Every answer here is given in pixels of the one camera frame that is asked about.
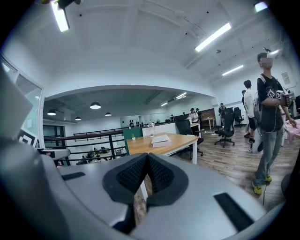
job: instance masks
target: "blue jeans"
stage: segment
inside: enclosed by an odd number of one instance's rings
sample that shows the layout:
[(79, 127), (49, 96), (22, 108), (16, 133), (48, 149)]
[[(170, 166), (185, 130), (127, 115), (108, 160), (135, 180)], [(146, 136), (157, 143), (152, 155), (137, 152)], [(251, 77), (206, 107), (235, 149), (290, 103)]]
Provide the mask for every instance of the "blue jeans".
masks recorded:
[(283, 132), (284, 129), (282, 127), (277, 132), (264, 133), (262, 135), (263, 155), (255, 174), (254, 186), (261, 186), (266, 181), (266, 177), (270, 173), (271, 164), (279, 153)]

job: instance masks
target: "wooden floor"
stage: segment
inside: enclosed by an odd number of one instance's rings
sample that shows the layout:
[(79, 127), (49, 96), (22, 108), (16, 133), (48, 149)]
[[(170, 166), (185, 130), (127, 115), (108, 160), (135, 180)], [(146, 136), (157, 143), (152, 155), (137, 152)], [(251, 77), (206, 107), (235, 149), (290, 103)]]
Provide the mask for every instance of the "wooden floor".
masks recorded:
[[(236, 127), (232, 141), (235, 142), (235, 146), (232, 143), (226, 143), (223, 148), (219, 143), (214, 145), (215, 141), (218, 141), (220, 137), (218, 135), (212, 135), (210, 132), (202, 134), (204, 141), (199, 145), (200, 150), (204, 155), (201, 157), (200, 153), (197, 156), (197, 164), (217, 171), (219, 174), (225, 176), (242, 189), (249, 192), (253, 197), (263, 204), (263, 194), (257, 196), (254, 194), (251, 187), (255, 172), (257, 170), (262, 153), (252, 154), (247, 144), (248, 139), (244, 138), (245, 127)], [(267, 211), (273, 209), (279, 203), (282, 203), (285, 198), (281, 191), (281, 181), (283, 177), (291, 173), (295, 165), (297, 155), (300, 148), (300, 139), (294, 139), (292, 143), (288, 143), (285, 140), (285, 144), (281, 147), (277, 158), (274, 160), (270, 175), (273, 179), (270, 185), (262, 187), (265, 190), (264, 208)], [(181, 156), (176, 155), (173, 158), (181, 159), (183, 161), (190, 162), (189, 153), (184, 153)], [(151, 194), (151, 182), (147, 177), (145, 179), (146, 189)], [(135, 202), (136, 206), (136, 220), (137, 223), (145, 216), (145, 204), (141, 195), (137, 193)]]

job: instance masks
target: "ceiling light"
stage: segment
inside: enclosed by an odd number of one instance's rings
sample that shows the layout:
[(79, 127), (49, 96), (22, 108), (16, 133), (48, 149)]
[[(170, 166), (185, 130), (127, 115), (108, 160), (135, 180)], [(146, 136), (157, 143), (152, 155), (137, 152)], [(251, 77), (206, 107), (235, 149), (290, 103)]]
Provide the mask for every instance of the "ceiling light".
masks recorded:
[(236, 70), (238, 70), (238, 69), (240, 69), (240, 68), (243, 68), (243, 67), (244, 67), (244, 65), (241, 65), (241, 66), (236, 67), (236, 68), (234, 68), (234, 69), (232, 69), (232, 70), (230, 70), (230, 71), (228, 71), (228, 72), (226, 72), (226, 73), (223, 73), (222, 75), (225, 76), (225, 75), (227, 75), (227, 74), (229, 74), (229, 73), (232, 73), (232, 72), (234, 72), (234, 71), (236, 71)]
[(63, 32), (68, 30), (70, 26), (67, 20), (66, 11), (64, 9), (59, 9), (57, 1), (51, 1), (51, 6), (60, 31)]
[(94, 102), (94, 103), (92, 103), (92, 104), (90, 105), (90, 108), (91, 108), (91, 109), (99, 109), (99, 108), (101, 108), (101, 106), (100, 106), (99, 103)]
[(56, 112), (54, 109), (50, 109), (47, 113), (49, 116), (55, 116), (56, 115)]
[(255, 11), (258, 13), (266, 8), (268, 8), (268, 5), (265, 2), (259, 2), (255, 4)]
[(4, 71), (6, 71), (7, 73), (10, 71), (9, 67), (6, 66), (4, 63), (2, 63), (3, 69)]
[(208, 44), (210, 44), (212, 41), (217, 39), (219, 36), (221, 36), (223, 33), (227, 32), (231, 28), (230, 24), (225, 24), (222, 28), (220, 28), (218, 31), (210, 35), (206, 40), (204, 40), (199, 46), (195, 48), (196, 51), (200, 52), (203, 48), (205, 48)]
[(179, 96), (177, 96), (176, 98), (180, 98), (180, 97), (182, 97), (183, 95), (186, 95), (186, 92), (184, 92), (184, 93), (180, 94), (180, 95), (179, 95)]
[(270, 52), (269, 55), (273, 55), (273, 54), (276, 54), (278, 52), (279, 52), (279, 50), (276, 50), (276, 51)]

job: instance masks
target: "black office chair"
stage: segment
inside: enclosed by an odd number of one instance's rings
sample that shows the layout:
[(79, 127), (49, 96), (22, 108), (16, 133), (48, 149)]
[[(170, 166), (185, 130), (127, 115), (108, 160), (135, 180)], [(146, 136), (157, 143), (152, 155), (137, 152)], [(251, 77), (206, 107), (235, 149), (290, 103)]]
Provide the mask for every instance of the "black office chair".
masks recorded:
[[(179, 133), (181, 135), (193, 135), (193, 131), (191, 128), (191, 125), (189, 123), (189, 120), (181, 120), (181, 121), (177, 121), (176, 122), (176, 127), (179, 130)], [(197, 140), (197, 145), (199, 145), (200, 143), (202, 143), (204, 141), (203, 138), (199, 137)], [(192, 152), (193, 152), (193, 145), (189, 146), (189, 150), (190, 150), (190, 160), (192, 160)], [(197, 152), (201, 153), (201, 156), (203, 156), (203, 152), (200, 151), (199, 149), (197, 149)]]
[(235, 142), (232, 142), (231, 138), (228, 138), (228, 137), (232, 137), (233, 134), (234, 134), (234, 127), (233, 127), (234, 113), (225, 114), (224, 119), (225, 119), (224, 128), (220, 129), (221, 126), (217, 126), (218, 130), (215, 131), (216, 134), (219, 134), (219, 136), (224, 137), (224, 138), (221, 138), (219, 141), (216, 141), (215, 145), (217, 143), (222, 143), (223, 142), (223, 148), (225, 147), (226, 142), (232, 143), (233, 146), (235, 145)]
[(244, 120), (244, 115), (241, 114), (239, 107), (235, 107), (233, 112), (234, 112), (234, 120), (238, 122), (239, 126), (241, 127), (240, 122)]

